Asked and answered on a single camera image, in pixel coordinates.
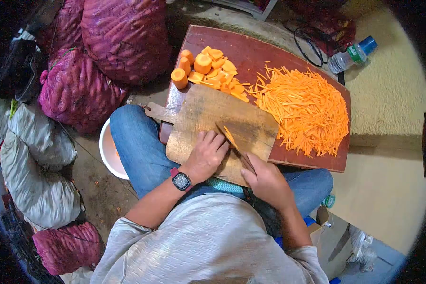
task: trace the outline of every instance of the hand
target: hand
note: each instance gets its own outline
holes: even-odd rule
[[[213,130],[201,131],[189,158],[178,170],[187,174],[192,185],[199,184],[216,172],[228,150],[229,142],[224,135]]]
[[[245,153],[256,174],[242,169],[241,174],[249,184],[255,196],[267,202],[279,212],[295,206],[293,192],[279,169],[272,163],[266,163],[252,153]]]

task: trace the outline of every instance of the white plastic bucket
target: white plastic bucket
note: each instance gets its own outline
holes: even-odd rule
[[[122,161],[115,148],[112,134],[110,133],[110,118],[104,123],[101,134],[99,136],[99,152],[101,154],[102,162],[106,165],[107,169],[120,179],[129,179],[128,175],[123,168]]]

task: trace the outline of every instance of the red watch strap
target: red watch strap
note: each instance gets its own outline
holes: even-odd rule
[[[174,178],[177,174],[179,174],[180,173],[180,171],[177,169],[177,168],[172,168],[171,170],[170,170],[170,176],[172,177],[172,178]],[[191,188],[193,188],[193,185],[189,185],[184,191],[185,192],[188,192],[189,190],[191,190]]]

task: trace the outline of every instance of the sleeve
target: sleeve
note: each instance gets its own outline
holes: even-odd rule
[[[297,261],[309,273],[315,284],[329,283],[328,277],[322,270],[317,256],[317,247],[304,246],[286,252],[288,256]]]
[[[112,266],[123,260],[128,249],[152,231],[124,217],[118,219],[109,233],[106,250],[93,272],[91,283],[102,283]]]

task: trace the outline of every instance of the man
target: man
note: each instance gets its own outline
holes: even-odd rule
[[[200,132],[180,166],[139,106],[116,110],[110,129],[140,200],[114,224],[91,283],[328,283],[303,221],[333,187],[327,170],[282,174],[247,153],[256,174],[242,175],[258,213],[243,193],[205,183],[227,154],[224,136]]]

